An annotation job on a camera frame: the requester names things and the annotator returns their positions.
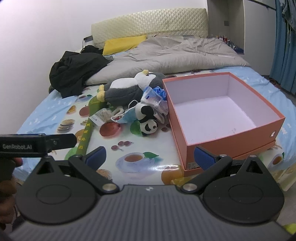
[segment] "gray and white stuffed animal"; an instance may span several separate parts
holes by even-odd
[[[162,73],[149,73],[148,70],[143,70],[134,78],[121,78],[106,85],[100,85],[96,97],[100,102],[109,102],[115,107],[126,106],[132,100],[140,102],[147,86],[163,88],[163,79],[165,75]]]
[[[140,122],[140,130],[143,136],[156,132],[158,124],[151,106],[143,103],[136,104],[135,113]]]

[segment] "orange box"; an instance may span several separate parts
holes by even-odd
[[[185,176],[202,171],[194,161],[196,146],[242,159],[271,148],[285,120],[268,100],[229,72],[163,82]]]

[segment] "quilted headboard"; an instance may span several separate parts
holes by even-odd
[[[175,8],[137,12],[91,25],[95,47],[104,47],[108,39],[152,35],[208,36],[205,8]]]

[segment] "blue surgical mask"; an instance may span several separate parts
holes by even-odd
[[[112,116],[111,120],[119,124],[133,123],[135,120],[137,120],[135,112],[136,106],[130,108],[131,103],[129,103],[128,109],[123,114]]]

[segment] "blue gripper pad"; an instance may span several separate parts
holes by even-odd
[[[203,170],[208,169],[216,163],[214,157],[210,156],[198,147],[194,149],[194,160]]]
[[[96,171],[106,161],[106,156],[107,153],[105,147],[99,146],[85,156],[85,163]]]

